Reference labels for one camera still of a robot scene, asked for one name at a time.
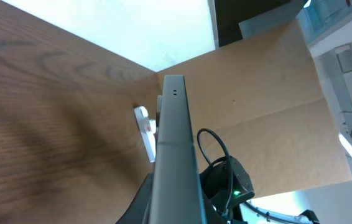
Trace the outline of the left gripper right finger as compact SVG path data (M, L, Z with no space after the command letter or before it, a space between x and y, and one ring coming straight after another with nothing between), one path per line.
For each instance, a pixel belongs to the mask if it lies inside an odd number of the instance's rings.
M225 224L226 221L218 213L218 210L223 211L225 189L215 190L212 187L206 187L204 184L201 184L201 191L207 224Z

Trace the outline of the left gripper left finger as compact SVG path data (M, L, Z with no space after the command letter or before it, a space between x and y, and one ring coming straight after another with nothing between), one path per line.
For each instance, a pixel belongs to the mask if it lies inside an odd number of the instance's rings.
M148 173L130 206L116 224L147 224L152 198L153 173Z

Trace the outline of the white power strip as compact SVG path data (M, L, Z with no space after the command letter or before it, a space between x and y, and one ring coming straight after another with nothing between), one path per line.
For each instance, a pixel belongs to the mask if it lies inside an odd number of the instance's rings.
M155 162L156 157L156 140L157 131L156 121L153 119L140 119L138 121L139 130L144 141L149 162Z

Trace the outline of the brown cardboard panel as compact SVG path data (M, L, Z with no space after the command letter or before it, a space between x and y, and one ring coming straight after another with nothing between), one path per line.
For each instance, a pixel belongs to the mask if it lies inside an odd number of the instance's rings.
M352 180L299 24L162 70L183 75L192 129L213 130L257 197Z

